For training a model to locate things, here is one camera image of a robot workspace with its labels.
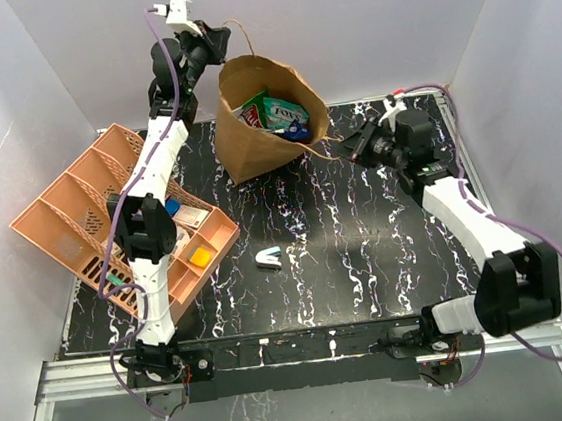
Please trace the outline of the dark blue snack bag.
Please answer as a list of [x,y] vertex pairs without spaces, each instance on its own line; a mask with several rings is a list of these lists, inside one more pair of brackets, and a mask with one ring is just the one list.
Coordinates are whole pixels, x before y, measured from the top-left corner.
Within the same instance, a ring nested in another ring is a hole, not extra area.
[[311,131],[299,120],[290,123],[286,128],[277,128],[271,131],[272,134],[294,143],[306,143],[311,140]]

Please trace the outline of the brown paper bag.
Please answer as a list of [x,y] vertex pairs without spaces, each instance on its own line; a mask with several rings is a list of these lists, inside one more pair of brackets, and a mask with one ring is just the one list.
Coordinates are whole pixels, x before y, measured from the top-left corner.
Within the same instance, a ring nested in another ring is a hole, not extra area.
[[256,53],[245,28],[248,52],[219,72],[215,121],[216,159],[236,185],[317,150],[328,136],[330,117],[323,100],[298,71]]

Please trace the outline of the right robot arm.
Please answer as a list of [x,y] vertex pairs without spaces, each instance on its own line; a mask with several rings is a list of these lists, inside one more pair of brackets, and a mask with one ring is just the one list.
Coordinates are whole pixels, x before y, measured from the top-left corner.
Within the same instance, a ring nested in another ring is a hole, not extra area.
[[558,317],[557,252],[496,222],[464,179],[437,158],[432,132],[426,111],[400,110],[364,122],[334,147],[364,168],[394,169],[404,192],[448,228],[478,266],[475,294],[423,308],[418,338],[442,352],[460,333],[498,338]]

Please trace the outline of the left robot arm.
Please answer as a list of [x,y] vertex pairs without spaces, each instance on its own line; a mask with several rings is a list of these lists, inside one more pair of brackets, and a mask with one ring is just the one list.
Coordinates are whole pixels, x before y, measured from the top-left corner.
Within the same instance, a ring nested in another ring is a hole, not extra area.
[[166,191],[196,116],[196,84],[207,66],[225,63],[231,34],[225,26],[195,24],[195,32],[178,29],[152,46],[146,138],[131,177],[106,202],[112,224],[107,244],[126,255],[139,319],[135,354],[122,364],[165,383],[175,381],[184,366],[169,307],[167,274],[177,230],[165,208]]

